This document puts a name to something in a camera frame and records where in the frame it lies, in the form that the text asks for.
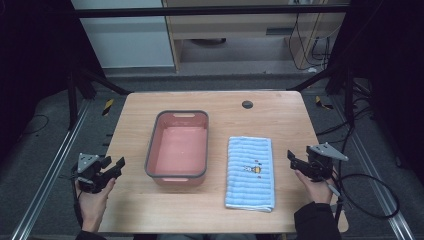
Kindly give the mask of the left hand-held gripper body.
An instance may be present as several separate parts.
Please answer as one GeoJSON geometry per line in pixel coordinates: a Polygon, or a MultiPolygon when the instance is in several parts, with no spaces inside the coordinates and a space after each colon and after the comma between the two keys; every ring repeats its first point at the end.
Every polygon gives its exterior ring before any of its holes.
{"type": "Polygon", "coordinates": [[[79,187],[87,193],[99,193],[104,189],[110,179],[104,177],[99,155],[79,154],[75,177],[79,182],[79,187]]]}

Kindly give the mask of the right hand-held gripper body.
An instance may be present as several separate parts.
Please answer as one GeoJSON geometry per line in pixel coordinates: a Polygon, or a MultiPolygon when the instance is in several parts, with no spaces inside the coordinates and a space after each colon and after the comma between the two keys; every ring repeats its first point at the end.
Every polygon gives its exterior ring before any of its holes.
{"type": "Polygon", "coordinates": [[[300,171],[313,182],[328,180],[333,175],[334,161],[348,161],[349,158],[331,146],[323,143],[306,147],[308,161],[300,166],[300,171]]]}

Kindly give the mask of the person's right hand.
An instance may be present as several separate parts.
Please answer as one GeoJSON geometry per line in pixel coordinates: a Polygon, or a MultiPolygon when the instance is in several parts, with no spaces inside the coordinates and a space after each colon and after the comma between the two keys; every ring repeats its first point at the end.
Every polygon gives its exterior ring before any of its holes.
{"type": "Polygon", "coordinates": [[[330,187],[334,186],[332,179],[312,182],[307,176],[301,173],[299,170],[295,171],[295,175],[302,182],[306,189],[306,194],[310,202],[330,204],[333,191],[330,187]]]}

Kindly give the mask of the person's left hand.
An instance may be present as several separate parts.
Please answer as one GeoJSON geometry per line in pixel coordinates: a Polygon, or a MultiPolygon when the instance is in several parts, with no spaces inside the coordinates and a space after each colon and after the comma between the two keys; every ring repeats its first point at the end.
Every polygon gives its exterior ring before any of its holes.
{"type": "Polygon", "coordinates": [[[114,188],[115,182],[115,178],[110,179],[106,187],[99,193],[95,194],[82,191],[79,187],[79,182],[75,182],[76,193],[83,220],[83,231],[96,233],[99,230],[106,210],[108,196],[114,188]]]}

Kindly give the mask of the blue striped towel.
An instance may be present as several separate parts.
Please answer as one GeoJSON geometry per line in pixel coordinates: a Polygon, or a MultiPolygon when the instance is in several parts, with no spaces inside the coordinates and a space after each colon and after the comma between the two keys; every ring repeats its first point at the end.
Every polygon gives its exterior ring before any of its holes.
{"type": "Polygon", "coordinates": [[[232,136],[227,157],[225,206],[270,213],[275,207],[272,141],[232,136]]]}

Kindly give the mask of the yellow black floor tape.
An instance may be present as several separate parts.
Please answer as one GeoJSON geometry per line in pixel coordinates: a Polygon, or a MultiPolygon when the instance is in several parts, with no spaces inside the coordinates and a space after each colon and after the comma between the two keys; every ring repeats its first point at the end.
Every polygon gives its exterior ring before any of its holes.
{"type": "Polygon", "coordinates": [[[327,110],[334,109],[333,105],[324,104],[319,96],[315,96],[315,104],[316,104],[316,106],[321,107],[323,109],[327,109],[327,110]]]}
{"type": "Polygon", "coordinates": [[[106,101],[105,106],[104,106],[103,111],[102,111],[102,116],[107,116],[109,114],[109,111],[110,111],[113,103],[114,103],[114,99],[108,99],[106,101]]]}

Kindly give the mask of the pink basin with grey rim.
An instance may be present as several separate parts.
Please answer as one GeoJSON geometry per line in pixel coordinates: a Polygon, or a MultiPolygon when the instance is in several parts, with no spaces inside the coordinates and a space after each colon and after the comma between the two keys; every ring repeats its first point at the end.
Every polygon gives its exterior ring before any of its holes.
{"type": "Polygon", "coordinates": [[[205,111],[160,112],[146,155],[146,174],[158,185],[201,185],[207,171],[208,128],[205,111]]]}

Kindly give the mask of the black metal stand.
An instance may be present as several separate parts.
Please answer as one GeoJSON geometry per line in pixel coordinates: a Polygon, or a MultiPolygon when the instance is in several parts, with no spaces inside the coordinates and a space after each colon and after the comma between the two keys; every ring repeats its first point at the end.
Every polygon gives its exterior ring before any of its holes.
{"type": "Polygon", "coordinates": [[[105,77],[87,69],[77,68],[71,70],[66,80],[69,105],[69,130],[76,126],[78,120],[77,91],[80,91],[84,99],[89,100],[92,100],[97,94],[92,85],[92,81],[99,83],[119,95],[130,94],[130,91],[115,85],[105,77]]]}
{"type": "Polygon", "coordinates": [[[325,70],[315,74],[303,83],[294,87],[288,88],[288,91],[301,92],[307,87],[315,84],[316,82],[328,78],[329,81],[325,87],[325,91],[330,94],[336,94],[341,89],[344,89],[344,117],[350,127],[354,127],[354,113],[353,113],[353,85],[354,76],[350,66],[346,63],[335,63],[327,67],[325,70]]]}

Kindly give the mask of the black curtain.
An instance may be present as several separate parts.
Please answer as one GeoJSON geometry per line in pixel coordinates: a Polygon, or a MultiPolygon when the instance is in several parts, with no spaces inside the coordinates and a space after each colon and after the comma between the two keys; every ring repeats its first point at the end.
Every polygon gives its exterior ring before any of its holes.
{"type": "Polygon", "coordinates": [[[50,14],[73,9],[71,0],[0,0],[0,166],[38,102],[66,88],[65,50],[104,75],[80,20],[50,14]]]}
{"type": "Polygon", "coordinates": [[[331,54],[371,81],[398,156],[424,184],[424,0],[350,0],[331,54]]]}

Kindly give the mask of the white cabinet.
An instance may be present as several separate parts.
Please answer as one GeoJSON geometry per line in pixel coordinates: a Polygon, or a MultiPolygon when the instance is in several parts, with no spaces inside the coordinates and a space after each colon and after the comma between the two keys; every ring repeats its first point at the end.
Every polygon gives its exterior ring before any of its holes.
{"type": "MultiPolygon", "coordinates": [[[[162,7],[162,0],[71,0],[76,10],[162,7]]],[[[100,65],[105,69],[173,67],[164,17],[83,18],[100,65]]]]}

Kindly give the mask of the light wooden desk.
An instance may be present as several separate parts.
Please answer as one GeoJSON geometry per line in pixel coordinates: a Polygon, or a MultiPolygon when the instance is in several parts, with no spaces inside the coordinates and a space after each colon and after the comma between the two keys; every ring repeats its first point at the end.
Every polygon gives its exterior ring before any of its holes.
{"type": "MultiPolygon", "coordinates": [[[[350,0],[162,0],[165,7],[250,6],[250,5],[334,5],[350,0]]],[[[246,14],[168,16],[170,39],[218,39],[283,37],[294,64],[304,68],[312,63],[315,40],[337,36],[343,13],[246,14]]]]}

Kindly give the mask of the aluminium floor rail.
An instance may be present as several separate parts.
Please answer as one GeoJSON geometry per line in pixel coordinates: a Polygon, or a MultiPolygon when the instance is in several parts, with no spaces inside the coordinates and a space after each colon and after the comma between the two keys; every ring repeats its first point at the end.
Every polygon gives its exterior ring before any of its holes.
{"type": "Polygon", "coordinates": [[[350,156],[349,159],[360,164],[362,168],[361,175],[367,178],[397,240],[416,240],[400,210],[400,202],[396,201],[394,191],[382,184],[381,175],[372,163],[363,141],[354,129],[350,130],[345,142],[352,145],[355,156],[350,156]]]}
{"type": "Polygon", "coordinates": [[[13,231],[10,240],[27,240],[39,215],[43,209],[48,196],[53,188],[56,179],[59,177],[59,173],[68,154],[77,138],[77,135],[85,121],[88,109],[91,105],[91,100],[83,100],[81,108],[77,113],[77,120],[75,125],[67,131],[62,144],[60,145],[52,163],[50,164],[47,173],[45,174],[41,184],[39,185],[29,207],[25,214],[20,220],[19,224],[13,231]]]}

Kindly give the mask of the black horizontal frame bar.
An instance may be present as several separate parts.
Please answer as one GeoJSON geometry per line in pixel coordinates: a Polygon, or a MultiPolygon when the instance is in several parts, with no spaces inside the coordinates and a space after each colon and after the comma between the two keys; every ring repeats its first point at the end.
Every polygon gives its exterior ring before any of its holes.
{"type": "Polygon", "coordinates": [[[72,14],[79,18],[110,18],[110,17],[202,16],[202,15],[245,15],[245,14],[341,13],[341,12],[348,12],[349,10],[350,10],[349,4],[250,5],[250,6],[132,8],[132,9],[84,9],[84,10],[74,10],[72,14]]]}

